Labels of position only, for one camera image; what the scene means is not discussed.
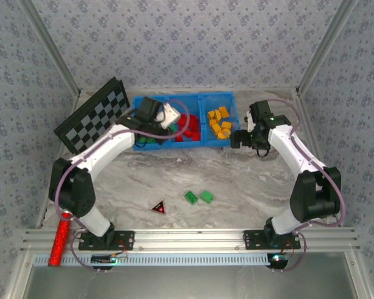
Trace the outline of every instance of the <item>patterned wallpaper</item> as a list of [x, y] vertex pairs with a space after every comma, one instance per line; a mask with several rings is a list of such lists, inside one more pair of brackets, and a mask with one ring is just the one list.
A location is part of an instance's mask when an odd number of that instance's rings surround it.
[[294, 87], [341, 0], [32, 0], [81, 89]]
[[359, 0], [305, 101], [374, 281], [374, 0]]
[[0, 0], [0, 298], [21, 229], [33, 227], [70, 94], [17, 1]]

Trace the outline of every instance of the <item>marble surface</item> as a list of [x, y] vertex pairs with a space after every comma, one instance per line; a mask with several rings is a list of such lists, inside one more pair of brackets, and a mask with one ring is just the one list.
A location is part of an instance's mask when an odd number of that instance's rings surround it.
[[[128, 92], [135, 95], [153, 92]], [[248, 106], [270, 98], [291, 99], [289, 92], [234, 92], [243, 128]], [[270, 102], [275, 115], [284, 114], [297, 123], [294, 112]], [[298, 132], [302, 140], [305, 136]], [[272, 148], [265, 158], [249, 148], [195, 148], [135, 152], [113, 160], [94, 182], [96, 203], [118, 229], [152, 228], [245, 228], [262, 227], [266, 219], [288, 205], [294, 177], [280, 154]], [[207, 204], [191, 205], [188, 191], [214, 194]], [[150, 211], [164, 200], [166, 215]], [[44, 227], [56, 227], [58, 218], [50, 202]]]

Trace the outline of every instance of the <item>red cylinder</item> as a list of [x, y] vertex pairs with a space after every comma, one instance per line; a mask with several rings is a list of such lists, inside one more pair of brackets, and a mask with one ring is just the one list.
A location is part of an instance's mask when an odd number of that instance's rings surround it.
[[[71, 214], [63, 212], [62, 216], [70, 218]], [[49, 266], [59, 267], [61, 265], [62, 254], [64, 254], [65, 245], [68, 240], [70, 221], [60, 220], [58, 223], [57, 233], [55, 234], [54, 243], [52, 244]]]

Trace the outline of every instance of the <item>aluminum frame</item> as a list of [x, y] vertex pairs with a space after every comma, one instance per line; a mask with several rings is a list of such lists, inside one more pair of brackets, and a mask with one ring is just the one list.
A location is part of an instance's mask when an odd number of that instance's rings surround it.
[[[278, 250], [246, 250], [242, 238], [244, 229], [137, 229], [133, 254], [243, 254], [249, 252], [274, 253]], [[307, 239], [307, 252], [345, 252], [348, 268], [359, 299], [374, 299], [363, 255], [352, 227], [308, 227], [302, 230]], [[54, 229], [25, 231], [20, 254], [4, 296], [5, 299], [22, 298], [37, 254], [50, 254], [55, 237]], [[69, 253], [71, 238], [65, 252]], [[79, 251], [79, 254], [91, 254]]]

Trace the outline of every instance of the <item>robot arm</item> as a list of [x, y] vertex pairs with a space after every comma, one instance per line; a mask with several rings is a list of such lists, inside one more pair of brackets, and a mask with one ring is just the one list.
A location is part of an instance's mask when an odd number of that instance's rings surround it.
[[[232, 134], [231, 147], [239, 148], [241, 144], [249, 146], [257, 150], [258, 156], [260, 156], [259, 150], [266, 150], [266, 156], [270, 147], [273, 146], [286, 161], [296, 180], [289, 206], [281, 214], [266, 222], [264, 230], [270, 244], [280, 235], [291, 233], [309, 220], [339, 212], [340, 201], [337, 193], [322, 177], [313, 162], [330, 175], [338, 188], [341, 184], [339, 170], [326, 167], [307, 149], [295, 133], [291, 135], [291, 123], [284, 115], [274, 116], [268, 102], [260, 101], [249, 107], [245, 121], [248, 122], [248, 129], [235, 131]], [[300, 153], [291, 138], [310, 158], [310, 161]]]
[[[140, 136], [130, 130], [139, 130], [154, 135], [170, 135], [168, 126], [177, 121], [180, 114], [168, 103], [144, 98], [139, 109], [121, 116], [115, 124], [89, 149], [69, 161], [58, 159], [52, 170], [49, 198], [55, 201], [55, 191], [61, 177], [70, 167], [74, 169], [60, 189], [59, 206], [70, 211], [86, 228], [98, 238], [108, 239], [113, 225], [95, 205], [93, 182], [101, 170], [120, 153], [132, 147]], [[162, 144], [166, 139], [156, 139]]]

